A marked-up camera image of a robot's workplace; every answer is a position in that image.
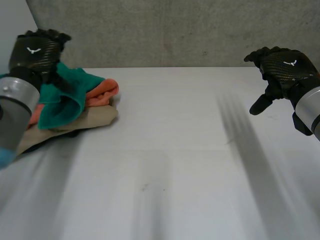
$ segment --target black glove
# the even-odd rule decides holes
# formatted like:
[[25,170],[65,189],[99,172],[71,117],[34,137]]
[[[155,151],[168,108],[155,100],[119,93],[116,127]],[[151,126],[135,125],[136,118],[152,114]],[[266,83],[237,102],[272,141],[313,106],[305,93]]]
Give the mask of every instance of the black glove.
[[[262,78],[268,81],[265,93],[250,108],[252,115],[262,113],[275,99],[289,99],[295,109],[305,93],[320,86],[320,74],[317,69],[309,58],[298,50],[277,46],[272,49],[263,47],[250,53],[244,61],[253,62],[260,69]],[[300,119],[295,118],[296,115],[293,116],[293,120],[297,128],[296,121]],[[307,129],[298,130],[310,135],[311,132]]]
[[54,84],[65,92],[70,91],[70,86],[57,74],[61,52],[69,40],[70,36],[52,29],[19,35],[9,61],[9,76],[22,78],[37,89],[41,84]]

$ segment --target white logo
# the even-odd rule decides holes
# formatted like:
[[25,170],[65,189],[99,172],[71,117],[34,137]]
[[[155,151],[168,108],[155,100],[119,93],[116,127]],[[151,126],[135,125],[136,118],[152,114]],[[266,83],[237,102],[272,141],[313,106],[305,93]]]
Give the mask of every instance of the white logo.
[[295,60],[294,62],[283,62],[284,64],[288,64],[288,65],[292,65],[295,66],[295,64],[297,63],[297,60]]
[[31,53],[31,54],[34,54],[34,53],[36,53],[36,52],[39,52],[40,50],[41,50],[41,48],[38,48],[37,50],[31,50],[30,48],[26,48],[26,49],[28,49],[28,51]]

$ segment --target blue object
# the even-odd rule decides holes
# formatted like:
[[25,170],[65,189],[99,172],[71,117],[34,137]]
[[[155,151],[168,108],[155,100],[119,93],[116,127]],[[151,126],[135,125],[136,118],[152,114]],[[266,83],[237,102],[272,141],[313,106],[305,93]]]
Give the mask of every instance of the blue object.
[[15,159],[16,153],[0,147],[0,170],[6,168]]

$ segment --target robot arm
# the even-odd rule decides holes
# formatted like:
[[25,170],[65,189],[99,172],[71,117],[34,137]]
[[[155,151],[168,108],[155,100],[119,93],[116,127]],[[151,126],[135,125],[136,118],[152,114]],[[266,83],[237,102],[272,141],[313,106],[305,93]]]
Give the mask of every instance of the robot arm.
[[71,87],[57,74],[65,42],[55,30],[28,31],[18,36],[9,61],[10,72],[0,79],[0,169],[16,157],[16,149],[40,98],[42,84],[64,92]]
[[288,99],[294,109],[295,128],[320,140],[320,74],[308,57],[298,50],[264,47],[244,59],[260,69],[268,81],[265,93],[252,105],[250,113],[258,115],[276,99]]

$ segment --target fabric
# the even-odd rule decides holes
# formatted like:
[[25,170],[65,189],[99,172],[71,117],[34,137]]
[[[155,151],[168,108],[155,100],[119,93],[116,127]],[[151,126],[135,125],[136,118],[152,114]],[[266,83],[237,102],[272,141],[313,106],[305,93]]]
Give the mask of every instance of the fabric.
[[[86,107],[105,106],[110,103],[111,97],[119,92],[119,85],[113,79],[103,80],[97,87],[89,91],[85,95]],[[29,121],[29,127],[38,123],[44,104],[38,104]]]
[[111,79],[105,79],[93,90],[85,95],[85,105],[88,107],[98,107],[109,104],[109,99],[119,92],[118,83]]
[[43,84],[39,103],[44,104],[38,128],[52,129],[71,123],[85,108],[86,93],[97,87],[104,79],[86,73],[82,68],[69,69],[63,63],[57,66],[58,74],[74,91],[65,93],[53,84]]
[[77,137],[81,132],[85,131],[86,129],[78,129],[78,130],[74,130],[74,131],[71,131],[71,132],[68,132],[68,133],[65,133],[65,134],[62,134],[62,135],[59,135],[59,136],[53,136],[43,142],[40,142],[36,145],[33,145],[31,147],[29,147],[27,150],[25,150],[23,153],[21,154],[28,154],[28,153],[31,153],[31,152],[34,152],[35,150],[38,150],[39,148],[43,147],[44,145],[52,142],[52,141],[55,141],[57,139],[60,139],[60,138],[75,138]]
[[117,116],[118,111],[114,107],[106,105],[85,108],[75,121],[57,128],[39,129],[38,126],[34,125],[25,131],[16,153],[19,155],[36,144],[74,130],[109,125]]

